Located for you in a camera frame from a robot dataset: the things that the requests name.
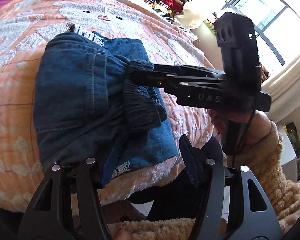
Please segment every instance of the person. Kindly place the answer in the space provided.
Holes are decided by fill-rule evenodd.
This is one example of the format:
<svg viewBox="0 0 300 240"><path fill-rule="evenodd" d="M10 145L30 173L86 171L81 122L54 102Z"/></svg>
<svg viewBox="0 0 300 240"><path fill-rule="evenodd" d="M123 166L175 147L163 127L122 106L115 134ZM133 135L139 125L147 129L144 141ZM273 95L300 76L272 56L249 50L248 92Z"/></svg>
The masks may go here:
<svg viewBox="0 0 300 240"><path fill-rule="evenodd" d="M251 112L218 112L210 110L211 122L218 133L226 128L226 119L248 123ZM300 216L300 183L287 181L279 165L282 151L282 136L274 122L265 113L256 111L245 138L244 147L234 161L234 167L247 165L262 185L274 211L279 225L285 234ZM123 222L125 228L119 231L115 240L133 239L187 239L198 211L204 192L199 192L189 181L183 170L179 176L164 187L151 187L131 195L132 203L154 201L147 217L148 222ZM220 233L225 230L220 225Z"/></svg>

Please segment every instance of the finger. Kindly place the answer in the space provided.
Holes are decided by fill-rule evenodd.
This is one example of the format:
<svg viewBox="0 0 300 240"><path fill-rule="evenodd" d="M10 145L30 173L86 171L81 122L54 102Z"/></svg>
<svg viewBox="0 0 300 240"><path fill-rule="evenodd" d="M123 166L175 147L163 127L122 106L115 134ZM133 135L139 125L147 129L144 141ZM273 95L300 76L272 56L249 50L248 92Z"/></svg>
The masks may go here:
<svg viewBox="0 0 300 240"><path fill-rule="evenodd" d="M124 228L122 228L117 232L113 240L132 240L132 236Z"/></svg>

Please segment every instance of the red clothing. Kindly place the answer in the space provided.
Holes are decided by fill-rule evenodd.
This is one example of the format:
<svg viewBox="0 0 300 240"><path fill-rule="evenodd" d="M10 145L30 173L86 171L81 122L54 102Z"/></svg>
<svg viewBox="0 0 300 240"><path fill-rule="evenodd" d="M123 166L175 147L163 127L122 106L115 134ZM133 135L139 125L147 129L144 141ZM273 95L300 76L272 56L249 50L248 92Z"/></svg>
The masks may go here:
<svg viewBox="0 0 300 240"><path fill-rule="evenodd" d="M183 5L178 4L174 0L159 0L168 5L173 11L182 12Z"/></svg>

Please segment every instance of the hand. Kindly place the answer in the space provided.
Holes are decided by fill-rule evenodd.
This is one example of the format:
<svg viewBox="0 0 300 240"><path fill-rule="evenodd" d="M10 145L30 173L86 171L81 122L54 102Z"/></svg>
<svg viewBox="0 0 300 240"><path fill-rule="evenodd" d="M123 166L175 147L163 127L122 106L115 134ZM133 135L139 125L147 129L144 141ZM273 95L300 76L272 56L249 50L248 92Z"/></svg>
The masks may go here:
<svg viewBox="0 0 300 240"><path fill-rule="evenodd" d="M223 133L226 129L226 120L233 122L248 123L251 111L245 113L239 112L221 112L210 110L211 122L218 133ZM258 143L263 137L271 131L271 123L264 112L256 111L248 129L244 145L252 146Z"/></svg>
<svg viewBox="0 0 300 240"><path fill-rule="evenodd" d="M122 228L116 233L113 240L132 240L132 236Z"/></svg>

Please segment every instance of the jeans pocket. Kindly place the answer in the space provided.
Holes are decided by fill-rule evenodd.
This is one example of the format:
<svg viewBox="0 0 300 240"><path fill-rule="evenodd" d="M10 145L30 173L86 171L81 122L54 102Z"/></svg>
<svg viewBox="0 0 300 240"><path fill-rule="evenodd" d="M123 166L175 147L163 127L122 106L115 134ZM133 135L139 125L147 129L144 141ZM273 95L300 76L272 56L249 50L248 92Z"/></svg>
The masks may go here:
<svg viewBox="0 0 300 240"><path fill-rule="evenodd" d="M45 51L35 85L37 133L80 126L107 111L106 60L104 51L91 44L61 44Z"/></svg>

